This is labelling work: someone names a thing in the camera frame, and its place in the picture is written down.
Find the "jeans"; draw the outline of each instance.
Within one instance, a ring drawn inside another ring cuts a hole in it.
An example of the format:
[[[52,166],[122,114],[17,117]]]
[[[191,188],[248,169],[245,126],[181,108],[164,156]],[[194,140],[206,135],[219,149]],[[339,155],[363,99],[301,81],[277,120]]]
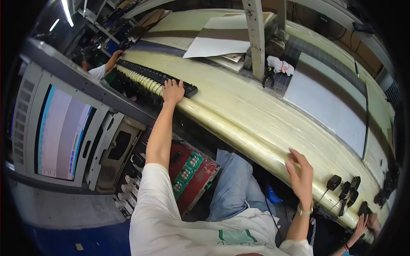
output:
[[[216,162],[221,166],[218,173],[218,185],[210,204],[210,214],[206,221],[226,220],[241,213],[247,208],[258,208],[268,211],[265,196],[253,177],[252,166],[235,153],[219,150]],[[268,200],[273,215],[275,206]]]

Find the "red panel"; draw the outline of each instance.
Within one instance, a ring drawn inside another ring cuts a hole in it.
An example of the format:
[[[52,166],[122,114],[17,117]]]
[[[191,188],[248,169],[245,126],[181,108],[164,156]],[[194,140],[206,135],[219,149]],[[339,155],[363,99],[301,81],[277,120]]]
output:
[[[134,149],[134,153],[140,154],[145,153],[146,144],[148,141],[150,131],[146,132],[141,140],[138,142]],[[181,140],[180,137],[173,135],[173,138],[176,140]],[[177,155],[178,152],[181,152],[182,155],[178,158],[173,158]],[[178,176],[178,173],[181,171],[182,167],[184,166],[185,162],[188,160],[189,156],[192,152],[195,152],[204,158],[204,161],[199,166],[198,170],[180,195],[177,200],[178,209],[181,215],[187,213],[191,204],[196,200],[199,196],[200,191],[204,186],[209,182],[212,181],[211,177],[215,177],[216,171],[219,169],[218,164],[210,159],[208,156],[204,155],[201,151],[197,150],[189,143],[185,143],[184,145],[179,144],[172,144],[171,145],[171,153],[170,153],[170,163],[169,163],[169,177],[171,179],[171,183],[175,180]]]

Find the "white cloth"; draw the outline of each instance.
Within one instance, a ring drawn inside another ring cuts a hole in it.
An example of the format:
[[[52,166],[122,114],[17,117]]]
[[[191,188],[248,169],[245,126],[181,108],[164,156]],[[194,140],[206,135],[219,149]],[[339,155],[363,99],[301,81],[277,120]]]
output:
[[[274,230],[270,214],[257,208],[219,222],[182,221],[167,170],[150,163],[144,167],[131,217],[131,255],[313,256],[307,240],[287,240],[276,248]]]
[[[286,73],[286,75],[289,77],[295,72],[295,68],[292,65],[290,65],[286,61],[281,61],[277,57],[268,56],[266,60],[268,61],[268,66],[273,68],[274,73]]]
[[[88,71],[93,77],[96,77],[98,80],[101,80],[105,77],[105,64],[99,66],[98,68],[93,68]]]

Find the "ceiling light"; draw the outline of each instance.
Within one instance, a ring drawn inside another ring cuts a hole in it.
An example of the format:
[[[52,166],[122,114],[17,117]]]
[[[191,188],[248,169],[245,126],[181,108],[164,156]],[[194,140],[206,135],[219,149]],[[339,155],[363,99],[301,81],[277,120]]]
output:
[[[53,30],[54,29],[54,27],[57,25],[57,23],[60,21],[60,19],[56,19],[56,21],[54,22],[54,24],[51,26],[51,28],[50,28],[50,32],[51,32],[51,30]]]
[[[70,26],[74,26],[73,21],[71,20],[71,16],[70,16],[70,11],[68,10],[68,0],[61,0],[61,3],[63,4],[63,9],[64,9],[64,13],[66,15],[66,18],[68,20],[68,22],[70,23]]]

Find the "worker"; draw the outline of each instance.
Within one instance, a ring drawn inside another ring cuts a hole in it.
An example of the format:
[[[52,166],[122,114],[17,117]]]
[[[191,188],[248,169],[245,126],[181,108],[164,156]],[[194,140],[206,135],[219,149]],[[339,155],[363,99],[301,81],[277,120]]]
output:
[[[77,65],[81,66],[85,72],[90,73],[93,77],[96,77],[98,80],[105,78],[109,72],[111,72],[112,68],[114,67],[117,59],[120,57],[120,53],[123,53],[123,50],[117,50],[112,54],[112,57],[106,64],[103,64],[97,68],[92,68],[92,65],[87,61],[89,58],[89,53],[84,53],[84,56],[80,55],[78,57],[73,58],[73,62]]]
[[[164,104],[148,140],[146,165],[131,217],[131,255],[312,256],[313,248],[306,238],[312,207],[313,168],[296,150],[290,150],[286,168],[301,211],[279,248],[275,245],[277,229],[269,211],[262,212],[257,202],[248,202],[246,188],[251,182],[252,168],[235,154],[220,151],[220,159],[226,161],[221,163],[223,170],[207,221],[181,220],[168,168],[172,118],[175,105],[184,97],[184,88],[182,81],[177,84],[175,80],[168,80],[164,84]],[[295,163],[301,167],[300,175],[295,171]]]

